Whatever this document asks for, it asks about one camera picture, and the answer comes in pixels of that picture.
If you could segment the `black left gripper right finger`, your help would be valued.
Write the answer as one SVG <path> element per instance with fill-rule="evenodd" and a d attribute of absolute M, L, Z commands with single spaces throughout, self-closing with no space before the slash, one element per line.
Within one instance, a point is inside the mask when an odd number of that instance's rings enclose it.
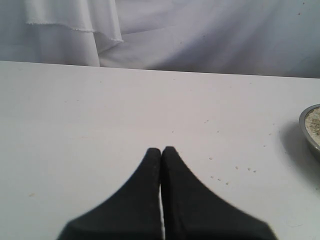
<path fill-rule="evenodd" d="M 275 240 L 263 221 L 209 190 L 167 146 L 161 156 L 161 198 L 167 240 Z"/>

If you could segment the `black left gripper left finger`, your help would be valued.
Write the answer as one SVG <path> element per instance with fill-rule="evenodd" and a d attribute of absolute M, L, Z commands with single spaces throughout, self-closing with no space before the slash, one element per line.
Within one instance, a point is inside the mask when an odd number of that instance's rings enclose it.
<path fill-rule="evenodd" d="M 71 220 L 60 240 L 159 240 L 161 151 L 149 148 L 127 182 L 110 198 Z"/>

